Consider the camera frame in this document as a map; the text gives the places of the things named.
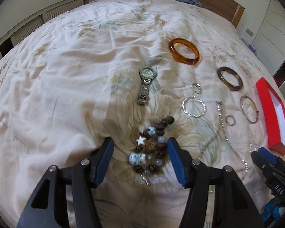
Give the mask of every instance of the watch bezel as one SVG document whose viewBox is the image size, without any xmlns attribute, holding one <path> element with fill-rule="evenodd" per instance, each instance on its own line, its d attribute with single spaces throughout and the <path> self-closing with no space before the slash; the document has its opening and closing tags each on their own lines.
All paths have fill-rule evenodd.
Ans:
<svg viewBox="0 0 285 228">
<path fill-rule="evenodd" d="M 150 70 L 152 71 L 152 73 L 153 73 L 153 76 L 152 76 L 151 78 L 146 78 L 146 77 L 144 77 L 144 76 L 142 75 L 142 71 L 143 71 L 144 69 L 150 69 Z M 143 67 L 143 68 L 140 69 L 139 75 L 140 75 L 140 77 L 141 77 L 142 79 L 145 79 L 145 80 L 149 80 L 149 81 L 150 81 L 150 80 L 153 80 L 153 79 L 156 77 L 156 72 L 155 72 L 154 69 L 151 68 L 151 67 Z"/>
</svg>

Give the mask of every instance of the watch face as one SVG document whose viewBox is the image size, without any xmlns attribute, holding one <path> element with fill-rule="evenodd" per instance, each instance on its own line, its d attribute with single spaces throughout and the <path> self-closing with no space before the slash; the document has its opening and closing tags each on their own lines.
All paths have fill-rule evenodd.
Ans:
<svg viewBox="0 0 285 228">
<path fill-rule="evenodd" d="M 155 73 L 152 68 L 145 67 L 140 70 L 140 75 L 144 79 L 153 79 L 155 77 Z"/>
</svg>

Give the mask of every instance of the white star charm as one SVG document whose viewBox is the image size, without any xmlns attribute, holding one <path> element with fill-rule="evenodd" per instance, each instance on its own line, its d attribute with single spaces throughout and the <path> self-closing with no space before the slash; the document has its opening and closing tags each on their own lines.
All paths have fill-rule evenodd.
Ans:
<svg viewBox="0 0 285 228">
<path fill-rule="evenodd" d="M 145 137 L 142 137 L 141 135 L 139 136 L 139 138 L 136 140 L 137 141 L 137 145 L 145 145 Z"/>
</svg>

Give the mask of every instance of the silver ring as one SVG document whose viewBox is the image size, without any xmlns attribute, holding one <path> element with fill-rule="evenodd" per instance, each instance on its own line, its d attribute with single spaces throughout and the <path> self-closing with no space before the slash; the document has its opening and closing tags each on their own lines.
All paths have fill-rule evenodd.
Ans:
<svg viewBox="0 0 285 228">
<path fill-rule="evenodd" d="M 186 113 L 188 116 L 198 118 L 198 117 L 203 116 L 203 115 L 206 113 L 206 105 L 203 103 L 202 100 L 198 99 L 198 101 L 201 102 L 201 104 L 203 105 L 203 108 L 204 108 L 203 113 L 201 113 L 201 114 L 199 114 L 199 115 L 194 115 L 194 114 L 189 113 L 189 112 L 185 109 L 185 101 L 187 101 L 188 99 L 194 99 L 194 98 L 195 98 L 195 96 L 188 96 L 188 97 L 186 97 L 186 98 L 183 100 L 183 102 L 182 102 L 182 104 L 181 104 L 181 107 L 183 108 L 184 113 Z"/>
<path fill-rule="evenodd" d="M 197 83 L 193 83 L 191 85 L 191 89 L 195 92 L 195 93 L 201 93 L 201 85 L 197 84 Z"/>
<path fill-rule="evenodd" d="M 233 123 L 228 122 L 228 118 L 231 118 L 231 119 L 233 120 Z M 226 118 L 225 118 L 225 120 L 226 120 L 226 123 L 227 123 L 229 126 L 234 126 L 234 125 L 236 124 L 236 119 L 234 118 L 233 115 L 227 115 Z"/>
<path fill-rule="evenodd" d="M 257 112 L 257 113 L 256 113 L 256 120 L 255 120 L 254 122 L 251 121 L 251 120 L 247 117 L 247 115 L 245 114 L 245 109 L 244 109 L 244 105 L 243 105 L 243 99 L 245 99 L 245 98 L 249 99 L 249 100 L 253 103 L 254 107 L 256 108 L 256 112 Z M 251 123 L 251 124 L 255 124 L 255 123 L 259 120 L 259 110 L 257 109 L 256 104 L 253 102 L 253 100 L 252 100 L 250 97 L 248 97 L 248 96 L 246 96 L 246 95 L 244 95 L 244 96 L 241 97 L 241 99 L 240 99 L 240 104 L 241 104 L 242 112 L 243 112 L 244 116 L 246 117 L 246 119 L 248 120 L 248 122 Z"/>
</svg>

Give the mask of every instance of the brown bangle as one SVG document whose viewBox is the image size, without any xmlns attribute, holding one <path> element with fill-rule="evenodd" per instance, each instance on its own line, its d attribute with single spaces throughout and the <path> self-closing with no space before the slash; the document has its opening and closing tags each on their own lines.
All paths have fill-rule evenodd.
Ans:
<svg viewBox="0 0 285 228">
<path fill-rule="evenodd" d="M 183 44 L 183 45 L 188 46 L 193 51 L 193 53 L 195 54 L 196 58 L 195 59 L 190 59 L 190 58 L 182 56 L 174 48 L 175 44 Z M 196 48 L 196 46 L 194 44 L 192 44 L 191 42 L 189 42 L 186 39 L 173 39 L 173 40 L 171 40 L 171 42 L 169 43 L 169 51 L 171 52 L 174 60 L 177 61 L 177 62 L 180 62 L 180 63 L 185 63 L 185 64 L 188 64 L 188 65 L 194 65 L 200 59 L 200 54 L 198 52 L 198 48 Z"/>
<path fill-rule="evenodd" d="M 224 79 L 224 77 L 222 76 L 222 72 L 223 71 L 226 71 L 228 72 L 229 74 L 232 74 L 239 82 L 239 85 L 238 86 L 234 86 L 233 84 L 229 83 L 228 81 L 226 81 Z M 220 78 L 220 80 L 232 91 L 239 91 L 242 87 L 243 87 L 243 81 L 241 79 L 241 77 L 239 76 L 239 74 L 234 71 L 233 69 L 231 68 L 228 68 L 228 67 L 220 67 L 217 69 L 217 74 L 218 74 L 218 77 Z"/>
</svg>

